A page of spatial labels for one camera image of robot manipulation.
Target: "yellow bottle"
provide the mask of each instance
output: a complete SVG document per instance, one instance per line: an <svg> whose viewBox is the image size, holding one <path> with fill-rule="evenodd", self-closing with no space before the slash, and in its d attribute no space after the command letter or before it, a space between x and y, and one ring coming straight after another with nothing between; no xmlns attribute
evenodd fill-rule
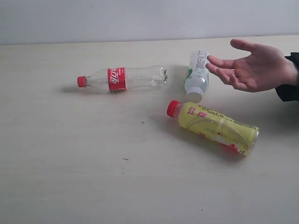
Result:
<svg viewBox="0 0 299 224"><path fill-rule="evenodd" d="M227 145L247 156L259 134L259 128L235 121L222 113L196 103L171 101L167 115L177 118L183 128Z"/></svg>

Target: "green graphic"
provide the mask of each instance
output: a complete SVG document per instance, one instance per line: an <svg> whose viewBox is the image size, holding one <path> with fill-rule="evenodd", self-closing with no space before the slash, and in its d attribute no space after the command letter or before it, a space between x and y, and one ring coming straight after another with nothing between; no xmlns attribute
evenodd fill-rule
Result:
<svg viewBox="0 0 299 224"><path fill-rule="evenodd" d="M192 72L193 72L193 69L189 69L189 70L188 70L188 74L187 74L186 79L191 78L190 75L192 74Z"/></svg>

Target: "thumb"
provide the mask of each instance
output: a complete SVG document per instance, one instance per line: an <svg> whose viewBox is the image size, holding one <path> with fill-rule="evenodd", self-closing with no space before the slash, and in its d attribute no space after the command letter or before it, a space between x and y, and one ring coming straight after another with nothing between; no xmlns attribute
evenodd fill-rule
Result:
<svg viewBox="0 0 299 224"><path fill-rule="evenodd" d="M239 50L250 51L250 52L253 52L256 49L256 44L255 43L245 41L245 40L241 40L241 39L232 39L230 41L230 45L233 48L236 48L236 49L239 49Z"/></svg>

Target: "yellow label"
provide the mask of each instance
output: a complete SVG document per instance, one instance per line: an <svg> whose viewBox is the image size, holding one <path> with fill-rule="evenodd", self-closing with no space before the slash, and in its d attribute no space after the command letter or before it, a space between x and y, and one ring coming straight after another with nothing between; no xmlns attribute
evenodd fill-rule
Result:
<svg viewBox="0 0 299 224"><path fill-rule="evenodd" d="M189 102L184 104L179 124L210 140L227 145L247 155L259 133L259 128L235 121L222 113Z"/></svg>

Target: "white bottle cap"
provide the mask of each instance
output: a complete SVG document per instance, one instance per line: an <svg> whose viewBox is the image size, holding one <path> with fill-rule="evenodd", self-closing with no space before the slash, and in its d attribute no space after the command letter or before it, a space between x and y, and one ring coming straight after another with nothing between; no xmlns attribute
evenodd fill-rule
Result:
<svg viewBox="0 0 299 224"><path fill-rule="evenodd" d="M197 86L190 87L187 91L187 99L194 103L200 102L203 95L203 91Z"/></svg>

